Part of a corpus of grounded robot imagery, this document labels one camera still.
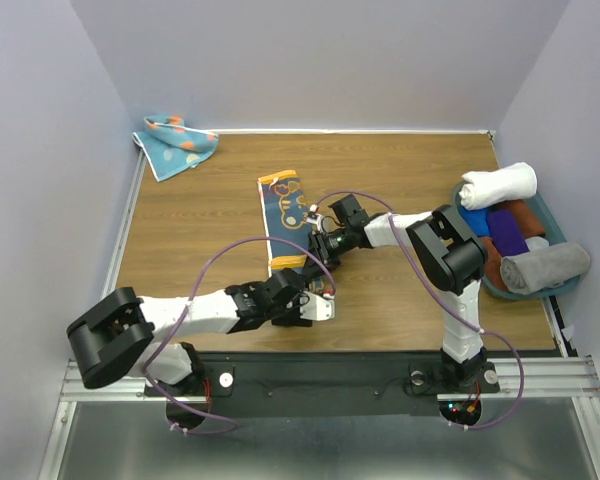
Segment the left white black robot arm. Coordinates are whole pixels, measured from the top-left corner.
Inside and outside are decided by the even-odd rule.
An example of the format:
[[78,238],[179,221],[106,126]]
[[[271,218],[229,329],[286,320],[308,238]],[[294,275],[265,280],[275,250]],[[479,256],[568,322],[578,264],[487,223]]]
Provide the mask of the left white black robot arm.
[[201,386],[203,371],[193,363],[192,350],[175,339],[252,331],[267,322],[309,324],[315,320],[315,300],[291,269],[192,299],[138,296],[133,288],[121,287],[72,322],[67,337],[87,389],[147,372],[190,394]]

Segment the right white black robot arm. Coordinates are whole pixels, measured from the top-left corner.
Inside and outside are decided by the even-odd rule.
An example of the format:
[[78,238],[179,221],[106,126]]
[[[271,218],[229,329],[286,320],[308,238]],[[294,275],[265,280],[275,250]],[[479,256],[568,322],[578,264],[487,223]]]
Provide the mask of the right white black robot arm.
[[336,229],[322,226],[319,205],[309,207],[309,252],[302,274],[308,280],[333,271],[340,257],[355,249],[400,248],[415,273],[444,312],[444,337],[437,373],[443,384],[462,390],[478,379],[486,364],[483,329],[479,320],[479,291],[487,251],[458,210],[442,205],[431,212],[369,215],[356,192],[344,193],[329,208]]

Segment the yellow and blue cartoon towel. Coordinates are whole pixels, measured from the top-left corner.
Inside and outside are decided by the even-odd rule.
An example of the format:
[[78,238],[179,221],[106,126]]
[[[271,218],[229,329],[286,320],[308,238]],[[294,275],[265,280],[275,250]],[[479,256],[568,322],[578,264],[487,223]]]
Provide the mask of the yellow and blue cartoon towel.
[[[299,175],[287,169],[257,180],[265,235],[284,239],[309,249],[312,225],[306,221],[306,201]],[[279,242],[267,243],[270,274],[284,268],[301,273],[307,256],[294,247]]]

